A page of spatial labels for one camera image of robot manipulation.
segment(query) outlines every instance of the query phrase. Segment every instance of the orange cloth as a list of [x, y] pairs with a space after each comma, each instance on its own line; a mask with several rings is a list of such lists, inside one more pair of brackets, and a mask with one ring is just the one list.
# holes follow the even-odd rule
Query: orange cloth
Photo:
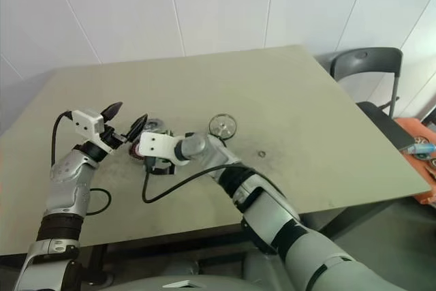
[[[423, 126], [419, 119], [395, 119], [395, 121], [405, 129], [411, 136], [423, 136], [430, 143], [436, 144], [436, 133]], [[403, 154], [405, 159], [416, 169], [418, 173], [427, 181], [431, 190], [422, 194], [417, 194], [415, 199], [420, 204], [436, 203], [436, 181], [429, 174], [425, 166], [436, 174], [436, 168], [432, 167], [427, 161], [416, 159], [413, 155]], [[436, 157], [436, 152], [431, 153], [431, 157]]]

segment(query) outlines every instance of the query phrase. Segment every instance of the chair backrest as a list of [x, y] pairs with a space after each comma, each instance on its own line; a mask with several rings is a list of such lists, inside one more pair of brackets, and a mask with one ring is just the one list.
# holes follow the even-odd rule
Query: chair backrest
[[361, 48], [343, 52], [333, 59], [330, 75], [339, 81], [363, 72], [394, 73], [400, 76], [403, 53], [397, 48]]

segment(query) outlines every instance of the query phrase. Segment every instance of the beige tabletop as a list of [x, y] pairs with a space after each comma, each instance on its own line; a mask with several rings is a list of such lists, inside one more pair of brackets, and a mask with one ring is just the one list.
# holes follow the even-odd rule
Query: beige tabletop
[[[216, 114], [231, 114], [238, 131], [228, 146], [270, 177], [300, 213], [376, 202], [426, 191], [426, 182], [349, 96], [299, 46], [59, 70], [0, 138], [0, 254], [26, 252], [35, 240], [49, 184], [50, 136], [66, 109], [102, 110], [122, 101], [112, 125], [127, 131], [147, 112], [175, 134], [206, 131]], [[66, 120], [58, 156], [79, 136]], [[264, 151], [266, 157], [258, 156]], [[153, 177], [157, 194], [197, 172], [190, 164], [174, 177]], [[204, 177], [154, 204], [141, 202], [144, 170], [127, 147], [108, 156], [93, 187], [112, 205], [85, 219], [81, 245], [234, 224], [239, 212]], [[91, 208], [104, 204], [94, 195]]]

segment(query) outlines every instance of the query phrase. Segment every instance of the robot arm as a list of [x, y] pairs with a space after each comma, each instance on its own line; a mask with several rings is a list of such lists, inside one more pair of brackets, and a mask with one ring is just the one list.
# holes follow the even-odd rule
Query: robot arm
[[189, 134], [186, 138], [145, 132], [139, 153], [159, 156], [173, 163], [198, 160], [212, 168], [235, 164], [209, 173], [243, 214], [249, 238], [266, 253], [278, 253], [296, 290], [402, 290], [355, 261], [324, 235], [303, 226], [284, 195], [265, 177], [241, 164], [220, 139]]
[[100, 161], [142, 131], [146, 116], [140, 117], [125, 135], [106, 124], [122, 103], [113, 104], [101, 114], [92, 110], [67, 113], [76, 132], [88, 138], [76, 145], [52, 166], [46, 210], [36, 242], [27, 253], [14, 290], [79, 290], [81, 266], [79, 236], [87, 214], [91, 179]]

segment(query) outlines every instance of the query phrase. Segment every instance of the chair seat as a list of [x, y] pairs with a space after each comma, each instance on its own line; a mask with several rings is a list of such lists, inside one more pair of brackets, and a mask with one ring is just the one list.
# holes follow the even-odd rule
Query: chair seat
[[357, 106], [398, 150], [404, 150], [415, 143], [413, 136], [408, 134], [375, 104], [371, 102], [358, 102]]

